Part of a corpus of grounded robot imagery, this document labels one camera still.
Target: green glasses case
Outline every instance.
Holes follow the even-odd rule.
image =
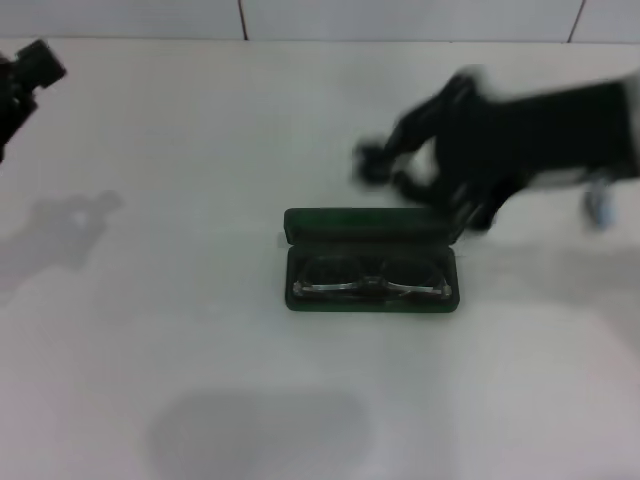
[[[285,301],[308,312],[447,313],[460,303],[456,241],[450,222],[422,208],[293,208],[284,230],[292,247],[287,259]],[[313,259],[347,258],[361,263],[427,263],[446,279],[448,295],[405,294],[354,298],[351,295],[296,295],[294,285]]]

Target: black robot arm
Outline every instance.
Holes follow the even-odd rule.
[[[20,50],[14,61],[0,55],[0,161],[4,147],[38,108],[36,88],[48,88],[65,75],[43,40]]]
[[[461,73],[403,116],[386,143],[357,147],[356,172],[371,185],[392,183],[460,231],[487,230],[504,202],[533,184],[637,177],[639,85],[629,77],[497,101]],[[438,173],[424,185],[401,168],[401,159],[431,139]]]

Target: white wall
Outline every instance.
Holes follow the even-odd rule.
[[[0,36],[241,39],[237,0],[2,0]]]
[[[587,0],[574,42],[640,42],[639,0]]]
[[[549,41],[581,0],[243,0],[252,40]]]

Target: white tabletop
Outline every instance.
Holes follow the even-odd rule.
[[[640,476],[640,185],[604,235],[577,190],[512,200],[455,247],[452,315],[290,312],[281,234],[398,205],[350,150],[458,67],[526,92],[640,48],[52,45],[69,77],[0,175],[0,478]]]

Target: glasses case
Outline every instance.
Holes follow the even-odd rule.
[[[293,208],[284,230],[293,245],[285,286],[291,310],[446,313],[460,303],[450,247],[456,229],[428,209]],[[421,273],[425,265],[433,275]],[[436,293],[422,292],[429,282]]]

